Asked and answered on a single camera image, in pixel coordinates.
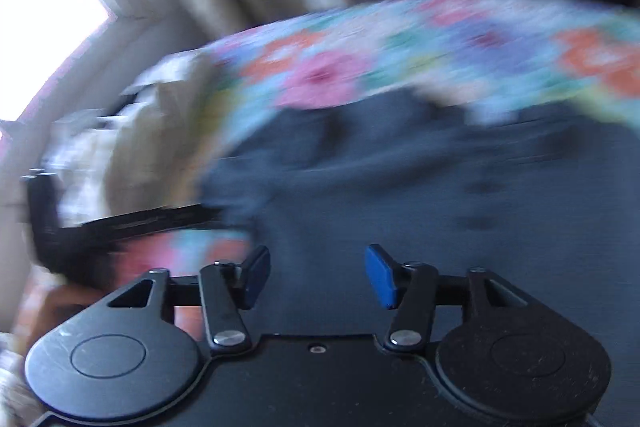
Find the beige pillow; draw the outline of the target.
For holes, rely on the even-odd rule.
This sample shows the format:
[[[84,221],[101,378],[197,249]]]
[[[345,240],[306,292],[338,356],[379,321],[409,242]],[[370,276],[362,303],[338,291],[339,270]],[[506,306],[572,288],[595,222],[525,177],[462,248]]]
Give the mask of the beige pillow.
[[[205,50],[172,54],[142,72],[122,94],[132,100],[114,115],[87,109],[58,120],[47,169],[58,176],[63,225],[166,205],[219,79]]]

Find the floral quilt bedspread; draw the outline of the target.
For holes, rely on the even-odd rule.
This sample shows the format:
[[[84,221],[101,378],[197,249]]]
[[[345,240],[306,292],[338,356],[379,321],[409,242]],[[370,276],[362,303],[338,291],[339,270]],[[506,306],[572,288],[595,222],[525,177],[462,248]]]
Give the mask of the floral quilt bedspread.
[[[400,89],[477,124],[562,103],[639,138],[639,17],[611,5],[392,0],[256,28],[212,51],[234,103],[224,157],[283,109]],[[231,258],[250,243],[226,225],[215,251]]]

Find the grey polo shirt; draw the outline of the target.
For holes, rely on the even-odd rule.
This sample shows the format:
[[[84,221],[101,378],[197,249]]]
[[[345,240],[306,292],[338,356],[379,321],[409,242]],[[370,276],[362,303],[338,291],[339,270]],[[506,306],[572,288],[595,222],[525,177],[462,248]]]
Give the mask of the grey polo shirt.
[[[609,426],[639,421],[639,138],[562,103],[477,124],[400,89],[287,108],[219,159],[202,204],[271,254],[256,333],[382,333],[378,244],[445,274],[484,267],[598,338]]]

